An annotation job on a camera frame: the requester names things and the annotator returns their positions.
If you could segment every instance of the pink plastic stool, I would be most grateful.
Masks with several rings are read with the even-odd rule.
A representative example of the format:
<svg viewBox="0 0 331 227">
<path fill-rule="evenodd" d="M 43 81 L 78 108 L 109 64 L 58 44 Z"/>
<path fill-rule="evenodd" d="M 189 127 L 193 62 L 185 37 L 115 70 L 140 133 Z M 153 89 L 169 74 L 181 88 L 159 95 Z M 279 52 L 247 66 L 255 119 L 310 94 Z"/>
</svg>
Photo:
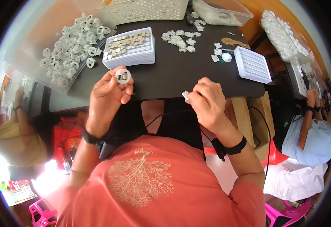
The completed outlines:
<svg viewBox="0 0 331 227">
<path fill-rule="evenodd" d="M 302 206 L 298 208 L 290 206 L 285 200 L 282 201 L 285 204 L 286 208 L 283 209 L 281 212 L 275 210 L 269 204 L 265 203 L 266 215 L 271 220 L 270 226 L 274 226 L 276 219 L 280 216 L 291 218 L 285 224 L 281 225 L 281 227 L 290 226 L 291 224 L 297 222 L 302 217 L 304 217 L 304 215 L 309 211 L 310 208 L 309 201 L 305 202 Z"/>
<path fill-rule="evenodd" d="M 30 205 L 29 211 L 32 214 L 32 224 L 34 227 L 45 227 L 47 225 L 50 224 L 55 224 L 57 221 L 53 221 L 53 222 L 49 222 L 48 219 L 50 219 L 51 217 L 53 217 L 55 214 L 57 214 L 56 210 L 42 210 L 40 208 L 40 206 L 38 205 L 38 203 L 42 202 L 44 199 L 40 199 L 37 202 L 33 203 L 32 205 Z M 41 216 L 41 218 L 36 222 L 35 218 L 34 218 L 34 213 L 38 212 L 38 214 Z"/>
</svg>

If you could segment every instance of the white plastic bag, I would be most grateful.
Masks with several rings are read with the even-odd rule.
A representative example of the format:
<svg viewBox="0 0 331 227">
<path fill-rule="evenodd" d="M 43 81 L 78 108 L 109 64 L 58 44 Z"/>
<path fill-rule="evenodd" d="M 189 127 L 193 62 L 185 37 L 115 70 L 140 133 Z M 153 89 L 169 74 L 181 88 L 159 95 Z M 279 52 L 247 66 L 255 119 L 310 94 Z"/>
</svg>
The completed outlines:
<svg viewBox="0 0 331 227">
<path fill-rule="evenodd" d="M 304 166 L 292 158 L 275 166 L 269 165 L 264 193 L 292 202 L 311 197 L 323 191 L 327 168 L 327 164 Z"/>
</svg>

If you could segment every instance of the stacked trays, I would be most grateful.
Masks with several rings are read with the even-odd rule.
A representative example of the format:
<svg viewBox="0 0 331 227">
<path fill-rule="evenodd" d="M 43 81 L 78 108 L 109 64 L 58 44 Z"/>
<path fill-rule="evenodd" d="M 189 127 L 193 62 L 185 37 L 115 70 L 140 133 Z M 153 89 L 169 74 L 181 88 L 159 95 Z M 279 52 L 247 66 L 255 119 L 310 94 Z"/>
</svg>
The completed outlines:
<svg viewBox="0 0 331 227">
<path fill-rule="evenodd" d="M 155 39 L 151 28 L 142 28 L 109 37 L 106 40 L 102 63 L 108 69 L 120 65 L 155 63 Z"/>
</svg>

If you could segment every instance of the black table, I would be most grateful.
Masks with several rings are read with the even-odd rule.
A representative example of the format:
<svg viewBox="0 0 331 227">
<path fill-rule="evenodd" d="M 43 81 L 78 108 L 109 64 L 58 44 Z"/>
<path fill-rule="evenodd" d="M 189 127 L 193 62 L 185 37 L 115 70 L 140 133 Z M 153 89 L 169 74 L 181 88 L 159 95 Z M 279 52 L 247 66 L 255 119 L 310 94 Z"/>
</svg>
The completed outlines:
<svg viewBox="0 0 331 227">
<path fill-rule="evenodd" d="M 200 32 L 200 37 L 194 37 L 196 51 L 179 52 L 178 47 L 161 39 L 161 34 L 169 30 L 184 30 L 195 32 L 196 27 L 188 24 L 186 19 L 139 21 L 118 25 L 117 34 L 151 27 L 155 38 L 155 64 L 128 66 L 134 78 L 134 93 L 132 100 L 151 98 L 164 99 L 181 97 L 182 91 L 191 91 L 197 80 L 207 76 L 222 86 L 226 97 L 261 97 L 264 95 L 264 85 L 259 82 L 243 79 L 239 76 L 236 61 L 226 63 L 220 57 L 219 62 L 213 62 L 211 55 L 215 49 L 214 43 L 221 43 L 223 48 L 235 49 L 235 46 L 221 42 L 222 38 L 230 37 L 247 44 L 238 27 L 208 25 Z M 50 111 L 72 109 L 88 106 L 93 85 L 108 71 L 102 64 L 102 56 L 95 57 L 95 68 L 85 67 L 78 75 L 67 94 L 52 91 Z"/>
</svg>

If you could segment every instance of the light blue shirt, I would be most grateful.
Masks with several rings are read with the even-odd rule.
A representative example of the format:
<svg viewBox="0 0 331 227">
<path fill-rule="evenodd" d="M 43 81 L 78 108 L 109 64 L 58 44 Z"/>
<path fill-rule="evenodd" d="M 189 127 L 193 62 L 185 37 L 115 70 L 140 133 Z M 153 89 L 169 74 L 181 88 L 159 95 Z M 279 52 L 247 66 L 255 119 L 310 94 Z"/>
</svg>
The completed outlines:
<svg viewBox="0 0 331 227">
<path fill-rule="evenodd" d="M 288 133 L 281 147 L 281 152 L 296 159 L 306 166 L 319 166 L 331 159 L 331 136 L 328 134 L 325 120 L 312 120 L 312 128 L 308 131 L 304 150 L 299 143 L 300 130 L 304 117 L 298 115 L 291 122 Z"/>
</svg>

